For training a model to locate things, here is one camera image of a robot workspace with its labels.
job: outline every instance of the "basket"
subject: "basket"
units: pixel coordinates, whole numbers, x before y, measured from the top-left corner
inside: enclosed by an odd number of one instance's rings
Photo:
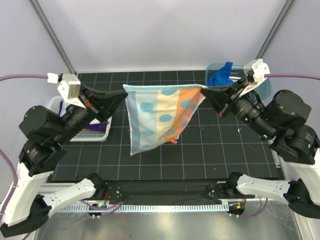
[[[55,96],[50,100],[47,108],[55,112],[56,114],[58,114],[61,101],[63,101],[62,96]],[[108,119],[109,124],[106,126],[105,132],[82,130],[74,138],[72,138],[70,142],[103,142],[105,141],[109,134],[111,119],[112,117]]]

